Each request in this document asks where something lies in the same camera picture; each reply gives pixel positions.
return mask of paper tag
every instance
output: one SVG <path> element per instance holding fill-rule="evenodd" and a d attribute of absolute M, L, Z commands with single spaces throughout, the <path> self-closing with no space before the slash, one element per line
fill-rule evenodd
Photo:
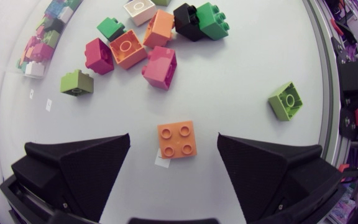
<path fill-rule="evenodd" d="M 48 101 L 47 101 L 47 111 L 49 111 L 50 112 L 50 108 L 52 107 L 52 100 L 50 100 L 50 99 L 48 99 Z"/>
<path fill-rule="evenodd" d="M 162 167 L 168 168 L 169 163 L 171 163 L 171 159 L 162 159 L 161 150 L 158 149 L 154 164 L 157 166 L 162 166 Z"/>

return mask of white lego brick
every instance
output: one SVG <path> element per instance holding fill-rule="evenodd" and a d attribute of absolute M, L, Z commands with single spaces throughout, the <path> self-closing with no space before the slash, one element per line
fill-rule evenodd
<path fill-rule="evenodd" d="M 57 16 L 57 18 L 66 24 L 70 20 L 73 14 L 74 11 L 70 7 L 66 6 L 62 9 L 62 11 L 60 12 L 59 16 Z"/>
<path fill-rule="evenodd" d="M 25 68 L 25 76 L 31 78 L 43 78 L 45 65 L 37 62 L 30 62 Z"/>
<path fill-rule="evenodd" d="M 150 0 L 133 0 L 125 4 L 124 8 L 137 26 L 151 19 L 157 12 L 157 7 Z"/>

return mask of white tabletop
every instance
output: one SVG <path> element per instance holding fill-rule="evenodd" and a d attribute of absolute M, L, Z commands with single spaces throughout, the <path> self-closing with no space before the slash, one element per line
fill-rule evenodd
<path fill-rule="evenodd" d="M 101 223 L 131 217 L 166 220 L 244 217 L 216 147 L 218 132 L 240 138 L 306 146 L 319 141 L 323 81 L 313 28 L 302 1 L 213 1 L 225 13 L 229 36 L 191 42 L 175 33 L 166 47 L 176 50 L 177 70 L 168 91 L 141 75 L 143 60 L 106 75 L 85 67 L 85 45 L 99 37 L 96 26 L 115 17 L 143 40 L 147 23 L 136 27 L 126 2 L 84 0 L 64 30 L 43 80 L 14 72 L 25 43 L 50 0 L 34 9 L 12 51 L 0 104 L 0 157 L 4 177 L 25 155 L 25 142 L 53 144 L 129 133 L 131 148 L 112 188 Z M 184 1 L 172 0 L 169 13 Z M 190 2 L 196 7 L 204 1 Z M 94 78 L 94 93 L 60 93 L 60 79 L 82 69 Z M 268 97 L 293 81 L 303 107 L 290 122 L 278 121 Z M 33 99 L 29 98 L 34 91 Z M 52 100 L 48 112 L 47 100 Z M 198 155 L 154 164 L 157 125 L 192 120 Z"/>

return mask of green lego brick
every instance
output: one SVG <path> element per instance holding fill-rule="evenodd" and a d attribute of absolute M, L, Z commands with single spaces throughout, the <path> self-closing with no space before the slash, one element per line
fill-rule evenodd
<path fill-rule="evenodd" d="M 268 102 L 280 121 L 290 121 L 303 106 L 292 82 L 286 83 L 274 92 Z"/>
<path fill-rule="evenodd" d="M 66 5 L 73 11 L 76 11 L 82 0 L 67 0 Z"/>
<path fill-rule="evenodd" d="M 37 24 L 37 27 L 35 28 L 35 30 L 37 30 L 40 26 L 46 24 L 48 21 L 49 21 L 48 17 L 42 18 L 42 20 Z"/>
<path fill-rule="evenodd" d="M 226 16 L 223 12 L 219 12 L 217 6 L 213 6 L 207 2 L 197 8 L 196 15 L 200 20 L 198 24 L 200 30 L 203 31 L 209 38 L 219 40 L 229 35 L 227 32 L 230 27 L 227 22 L 224 22 Z"/>
<path fill-rule="evenodd" d="M 158 6 L 168 6 L 171 0 L 152 0 Z"/>
<path fill-rule="evenodd" d="M 110 42 L 121 36 L 125 32 L 124 24 L 118 23 L 116 18 L 105 18 L 105 20 L 98 25 L 98 30 L 104 35 Z"/>
<path fill-rule="evenodd" d="M 55 48 L 57 45 L 57 42 L 59 41 L 60 34 L 56 32 L 55 30 L 51 30 L 47 33 L 45 33 L 44 38 L 42 39 L 42 42 L 49 45 L 51 48 Z"/>
<path fill-rule="evenodd" d="M 60 92 L 72 96 L 93 93 L 93 78 L 78 69 L 67 73 L 60 82 Z"/>

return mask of plastic toy block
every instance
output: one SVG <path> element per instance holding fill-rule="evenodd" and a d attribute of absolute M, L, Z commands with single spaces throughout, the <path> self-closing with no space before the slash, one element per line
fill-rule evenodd
<path fill-rule="evenodd" d="M 37 31 L 35 32 L 38 38 L 43 39 L 45 35 L 44 26 L 38 27 Z"/>
<path fill-rule="evenodd" d="M 114 70 L 111 50 L 99 38 L 85 46 L 85 57 L 85 66 L 98 74 L 104 75 Z"/>
<path fill-rule="evenodd" d="M 82 0 L 67 0 L 66 5 L 70 7 L 73 11 L 76 11 L 81 2 Z"/>
<path fill-rule="evenodd" d="M 35 45 L 34 50 L 31 53 L 31 60 L 36 62 L 44 62 L 52 58 L 55 49 L 45 43 L 39 43 Z"/>
<path fill-rule="evenodd" d="M 110 49 L 117 64 L 123 69 L 131 68 L 147 57 L 146 50 L 133 30 L 129 30 L 111 42 Z"/>
<path fill-rule="evenodd" d="M 48 8 L 45 10 L 45 14 L 56 18 L 59 13 L 62 11 L 63 7 L 65 7 L 64 2 L 52 1 Z"/>
<path fill-rule="evenodd" d="M 142 69 L 143 77 L 150 85 L 168 90 L 177 68 L 175 51 L 156 46 L 154 50 L 149 52 L 148 58 L 148 64 L 143 66 Z"/>
<path fill-rule="evenodd" d="M 55 30 L 56 32 L 61 34 L 63 31 L 63 28 L 65 26 L 65 23 L 63 21 L 61 21 L 60 19 L 55 18 L 55 19 L 49 20 L 47 23 L 45 23 L 44 26 L 45 26 L 44 27 L 45 32 Z"/>
<path fill-rule="evenodd" d="M 30 37 L 29 41 L 27 41 L 27 45 L 25 46 L 25 50 L 28 50 L 30 47 L 34 47 L 36 44 L 41 43 L 39 39 L 37 39 L 36 36 Z"/>
<path fill-rule="evenodd" d="M 125 26 L 122 23 L 118 23 L 116 18 L 105 18 L 105 20 L 98 25 L 100 33 L 110 42 L 127 32 L 124 29 Z"/>
<path fill-rule="evenodd" d="M 168 6 L 171 0 L 152 0 L 158 6 Z"/>
<path fill-rule="evenodd" d="M 93 78 L 81 70 L 67 73 L 60 82 L 60 92 L 72 96 L 93 93 Z"/>
<path fill-rule="evenodd" d="M 192 121 L 161 124 L 157 130 L 162 159 L 197 155 Z"/>
<path fill-rule="evenodd" d="M 137 26 L 151 19 L 157 12 L 151 0 L 133 0 L 125 4 L 124 8 Z"/>
<path fill-rule="evenodd" d="M 292 82 L 281 86 L 268 102 L 280 121 L 290 121 L 303 105 Z"/>
<path fill-rule="evenodd" d="M 45 66 L 38 62 L 29 62 L 25 67 L 25 76 L 31 78 L 43 78 Z"/>
<path fill-rule="evenodd" d="M 40 26 L 43 26 L 45 25 L 47 22 L 49 21 L 49 18 L 44 16 L 42 18 L 42 20 L 37 24 L 37 27 L 35 28 L 36 30 L 40 27 Z"/>
<path fill-rule="evenodd" d="M 55 49 L 57 42 L 59 41 L 60 34 L 56 32 L 55 30 L 49 31 L 44 35 L 44 38 L 42 39 L 43 43 L 46 43 L 51 48 Z"/>
<path fill-rule="evenodd" d="M 184 3 L 173 11 L 175 16 L 175 30 L 192 41 L 197 41 L 206 35 L 200 30 L 200 20 L 196 15 L 197 8 Z"/>
<path fill-rule="evenodd" d="M 70 7 L 66 6 L 62 9 L 62 11 L 60 12 L 59 16 L 57 16 L 57 18 L 66 24 L 70 20 L 73 14 L 74 11 Z"/>
<path fill-rule="evenodd" d="M 213 6 L 211 3 L 207 2 L 197 8 L 196 15 L 200 20 L 200 23 L 198 24 L 200 30 L 209 38 L 219 40 L 229 35 L 227 32 L 230 29 L 229 24 L 224 22 L 226 16 L 223 12 L 219 12 L 217 6 Z"/>
<path fill-rule="evenodd" d="M 172 40 L 173 15 L 159 9 L 149 22 L 143 45 L 148 47 L 165 46 L 168 40 Z"/>

